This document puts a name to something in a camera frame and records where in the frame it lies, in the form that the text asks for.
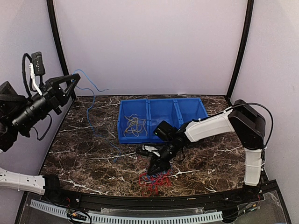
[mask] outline blue wire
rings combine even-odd
[[[109,89],[99,90],[98,87],[92,82],[92,80],[90,80],[90,78],[88,77],[88,75],[86,75],[86,73],[83,72],[81,69],[74,70],[74,72],[72,73],[72,75],[73,75],[75,72],[77,72],[77,71],[81,71],[81,72],[86,76],[86,78],[88,79],[88,81],[89,81],[89,82],[90,82],[90,83],[97,89],[97,91],[99,91],[99,92],[104,92],[104,91],[106,91],[106,90],[109,90]]]
[[[88,81],[97,89],[97,91],[99,91],[99,92],[104,92],[104,91],[106,91],[106,90],[108,90],[108,89],[104,89],[104,90],[99,90],[98,89],[98,87],[90,80],[90,78],[85,74],[85,72],[83,72],[81,69],[77,69],[77,70],[75,70],[73,73],[72,73],[72,75],[75,73],[75,72],[77,72],[77,71],[81,71],[85,76],[86,76],[86,78],[88,79]],[[99,134],[97,134],[96,132],[95,132],[95,129],[94,129],[94,127],[93,127],[93,125],[91,124],[91,122],[90,122],[90,120],[89,120],[89,111],[93,108],[93,106],[94,106],[94,103],[95,103],[95,94],[94,94],[94,91],[92,91],[92,89],[90,89],[90,88],[80,88],[79,86],[76,86],[78,89],[80,89],[80,90],[90,90],[92,93],[93,93],[93,104],[86,110],[86,117],[87,117],[87,121],[88,121],[88,124],[89,124],[89,126],[92,128],[92,130],[93,130],[93,135],[95,136],[95,137],[101,137],[101,138],[104,138],[105,140],[107,140],[107,138],[105,137],[105,136],[103,136],[103,135],[99,135]],[[109,142],[109,144],[113,147],[113,148],[116,148],[117,150],[118,150],[118,152],[120,153],[119,155],[121,155],[121,151],[120,151],[120,149],[118,148],[118,147],[116,147],[114,144],[112,144],[111,142]]]

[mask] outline blue plastic tray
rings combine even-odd
[[[132,114],[136,114],[139,119],[146,119],[146,131],[139,133],[139,137],[124,134],[128,127],[125,116]],[[161,121],[165,120],[172,126],[180,128],[185,122],[207,116],[200,98],[122,100],[117,122],[119,143],[163,142],[154,134],[155,128]]]
[[[149,127],[149,112],[148,112],[148,100],[147,99],[132,99],[122,100],[120,105],[120,112],[117,121],[117,133],[120,143],[143,143],[149,142],[150,139],[150,127]],[[128,120],[125,118],[136,114],[139,119],[146,119],[145,128],[139,134],[139,137],[133,134],[125,134],[125,130],[128,127]]]

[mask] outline black wire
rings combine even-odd
[[[230,199],[227,199],[227,200],[223,199],[223,201],[225,201],[225,202],[233,202],[233,203],[241,203],[242,202],[242,200],[237,201],[237,200],[230,200]]]
[[[32,79],[29,80],[29,88],[30,88],[30,91],[37,92],[37,90],[33,89],[33,87],[32,87]]]
[[[26,93],[28,94],[28,99],[31,99],[32,95],[30,93],[30,90],[29,90],[29,87],[28,87],[28,83],[27,83],[27,79],[26,79],[26,68],[25,68],[25,60],[26,58],[29,59],[30,63],[32,63],[32,58],[30,57],[29,54],[25,53],[23,55],[23,58],[22,58],[22,76],[23,76],[23,83],[24,83],[24,86],[25,86],[25,89],[26,89]]]
[[[77,212],[77,211],[79,211],[79,212],[83,213],[84,215],[86,215],[89,218],[89,224],[92,224],[92,218],[90,217],[90,215],[87,212],[81,211],[81,210],[74,210],[74,212]],[[70,219],[71,219],[71,222],[74,223],[74,224],[81,224],[81,223],[85,222],[85,221],[80,222],[80,221],[77,221],[77,220],[73,220],[73,217],[70,217]]]
[[[39,77],[39,87],[43,85],[43,76]]]
[[[262,104],[258,104],[258,103],[245,103],[245,104],[240,104],[240,105],[232,106],[232,107],[230,108],[230,110],[235,109],[235,108],[240,107],[240,106],[246,106],[246,105],[256,105],[256,106],[260,106],[260,107],[264,108],[264,109],[269,113],[269,115],[270,115],[270,117],[271,117],[271,129],[270,129],[270,133],[269,133],[268,139],[267,139],[267,141],[266,141],[266,143],[265,143],[265,145],[264,145],[264,149],[265,149],[265,148],[267,147],[268,143],[269,143],[269,140],[270,140],[271,135],[272,135],[272,132],[273,132],[273,127],[274,127],[274,118],[273,118],[273,116],[272,116],[272,113],[270,112],[270,110],[269,110],[267,107],[265,107],[265,106],[262,105]]]
[[[253,199],[251,199],[246,205],[244,205],[242,208],[240,208],[238,211],[234,212],[233,214],[230,214],[228,216],[225,216],[223,218],[229,218],[231,216],[233,216],[234,214],[237,214],[239,213],[241,210],[244,210],[251,202],[253,201]]]
[[[183,158],[182,158],[181,160],[175,160],[175,159],[173,158],[173,161],[175,161],[175,162],[182,162],[182,161],[185,160],[186,156],[185,156],[185,153],[184,153],[184,148],[181,149],[181,152],[182,152]]]
[[[46,198],[51,204],[53,204],[53,205],[55,205],[55,206],[57,206],[57,207],[65,208],[65,209],[69,209],[69,206],[64,206],[64,205],[56,204],[55,202],[52,202],[50,199],[48,199],[45,195],[44,195],[43,197]],[[90,215],[89,215],[87,212],[85,212],[85,211],[81,211],[81,210],[74,210],[74,212],[77,212],[77,211],[79,211],[79,212],[83,213],[84,215],[86,215],[86,216],[89,218],[89,224],[92,224],[92,218],[90,217]],[[84,223],[84,222],[85,222],[85,221],[83,221],[83,222],[78,222],[78,221],[72,220],[72,217],[70,217],[70,220],[71,220],[71,222],[74,223],[74,224],[81,224],[81,223]]]
[[[37,138],[37,140],[39,140],[39,141],[43,140],[44,137],[46,137],[46,135],[47,135],[47,133],[48,133],[48,131],[50,130],[51,125],[52,125],[52,116],[51,116],[50,114],[47,114],[47,115],[50,117],[50,123],[49,123],[49,126],[48,126],[47,130],[45,131],[45,133],[42,135],[41,138],[38,137],[38,131],[37,131],[37,129],[36,129],[35,127],[32,127],[32,128],[36,131],[36,135],[37,135],[36,138]]]
[[[244,215],[244,214],[246,214],[246,213],[244,213],[244,211],[243,211],[242,213],[240,213],[240,214],[237,215],[237,216],[230,217],[230,218],[226,218],[226,219],[236,219],[236,218],[238,218],[238,217],[240,217],[240,216],[242,216],[242,215]]]

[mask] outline light purple wall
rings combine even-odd
[[[246,0],[54,2],[70,70],[103,94],[226,94]]]
[[[275,119],[266,171],[277,179],[292,223],[299,223],[299,1],[255,1],[233,101],[267,106]],[[268,131],[270,119],[266,112]]]
[[[46,68],[44,80],[62,75],[52,37],[46,0],[2,0],[0,14],[0,84],[9,81],[14,89],[26,96],[21,78],[21,59],[24,53],[41,51]],[[63,108],[64,113],[70,104]],[[36,175],[42,165],[50,143],[63,118],[53,117],[52,128],[47,137],[39,142],[32,131],[30,139],[18,136],[18,141],[6,153],[0,154],[0,167]],[[40,133],[48,121],[36,125]],[[0,224],[13,224],[23,192],[0,189]]]

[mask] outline marble table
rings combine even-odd
[[[228,107],[223,96],[101,96],[89,117],[93,97],[78,97],[66,115],[46,157],[41,174],[59,176],[63,189],[111,196],[142,196],[139,175],[149,163],[135,154],[138,144],[119,144],[117,118],[120,101],[139,98],[200,97],[209,115]],[[159,187],[152,196],[186,196],[242,187],[245,152],[235,133],[225,133],[193,143],[186,159],[173,162],[171,186]]]

